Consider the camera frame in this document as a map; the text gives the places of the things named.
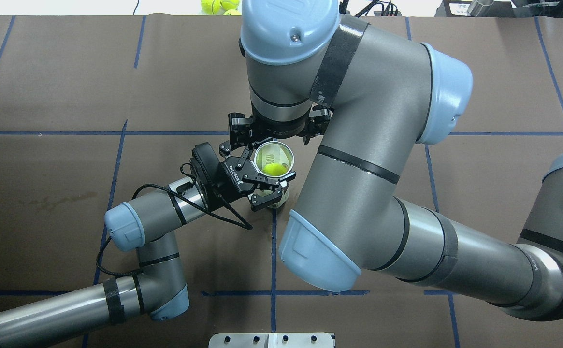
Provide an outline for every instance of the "stain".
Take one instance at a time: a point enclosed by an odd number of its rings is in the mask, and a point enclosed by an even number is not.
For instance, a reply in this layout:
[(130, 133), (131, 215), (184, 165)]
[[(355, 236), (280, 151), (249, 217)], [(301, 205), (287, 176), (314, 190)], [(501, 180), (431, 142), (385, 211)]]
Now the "stain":
[(71, 196), (71, 197), (65, 197), (65, 198), (61, 198), (58, 201), (52, 201), (49, 199), (49, 196), (45, 196), (43, 197), (42, 201), (38, 201), (38, 200), (31, 200), (28, 202), (25, 202), (23, 200), (18, 200), (17, 203), (19, 203), (20, 205), (36, 205), (36, 212), (41, 212), (41, 211), (54, 211), (54, 209), (56, 207), (58, 207), (58, 205), (64, 204), (64, 203), (75, 203), (78, 201), (82, 201), (82, 200), (87, 200), (88, 198), (94, 198), (98, 195), (97, 192), (86, 192), (85, 194), (80, 194), (78, 196)]

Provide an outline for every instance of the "white label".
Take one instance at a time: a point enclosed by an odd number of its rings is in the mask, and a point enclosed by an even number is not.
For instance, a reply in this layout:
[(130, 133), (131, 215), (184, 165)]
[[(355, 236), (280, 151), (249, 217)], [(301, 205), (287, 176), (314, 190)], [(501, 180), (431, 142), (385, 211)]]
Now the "white label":
[(466, 15), (469, 16), (468, 7), (470, 4), (449, 4), (452, 15)]

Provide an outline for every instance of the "large robotic arm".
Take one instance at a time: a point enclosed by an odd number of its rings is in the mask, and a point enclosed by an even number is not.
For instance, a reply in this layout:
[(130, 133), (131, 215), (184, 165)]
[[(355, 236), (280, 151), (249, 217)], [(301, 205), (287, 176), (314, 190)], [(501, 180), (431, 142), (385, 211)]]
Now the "large robotic arm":
[(334, 2), (246, 0), (243, 11), (256, 121), (288, 137), (312, 102), (334, 110), (279, 247), (291, 271), (343, 291), (370, 269), (522, 319), (563, 318), (563, 155), (516, 245), (400, 200), (414, 143), (442, 141), (464, 112), (468, 67), (339, 15)]

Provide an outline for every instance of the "tennis ball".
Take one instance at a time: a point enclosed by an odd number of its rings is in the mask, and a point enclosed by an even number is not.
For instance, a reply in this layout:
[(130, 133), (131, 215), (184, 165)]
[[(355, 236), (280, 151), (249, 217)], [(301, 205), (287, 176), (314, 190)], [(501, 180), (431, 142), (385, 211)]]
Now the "tennis ball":
[(241, 15), (241, 12), (238, 10), (227, 10), (223, 15)]
[(282, 176), (287, 171), (287, 168), (279, 163), (269, 163), (262, 168), (262, 173), (270, 176)]
[(224, 10), (235, 10), (239, 7), (239, 0), (221, 0), (221, 7), (223, 7)]
[(221, 7), (219, 0), (200, 0), (200, 5), (202, 5), (202, 11), (206, 14), (215, 14)]

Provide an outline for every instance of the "gray robotic arm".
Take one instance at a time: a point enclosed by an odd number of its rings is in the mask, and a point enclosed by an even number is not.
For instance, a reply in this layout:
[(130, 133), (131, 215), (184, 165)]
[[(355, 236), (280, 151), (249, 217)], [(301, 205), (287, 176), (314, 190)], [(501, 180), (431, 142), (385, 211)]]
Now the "gray robotic arm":
[[(279, 247), (291, 271), (343, 291), (370, 269), (522, 319), (563, 318), (563, 155), (516, 245), (399, 200), (414, 143), (442, 141), (464, 112), (468, 67), (341, 16), (334, 2), (245, 0), (243, 11), (257, 121), (289, 137), (300, 135), (312, 102), (334, 110)], [(388, 70), (374, 73), (383, 62)]]

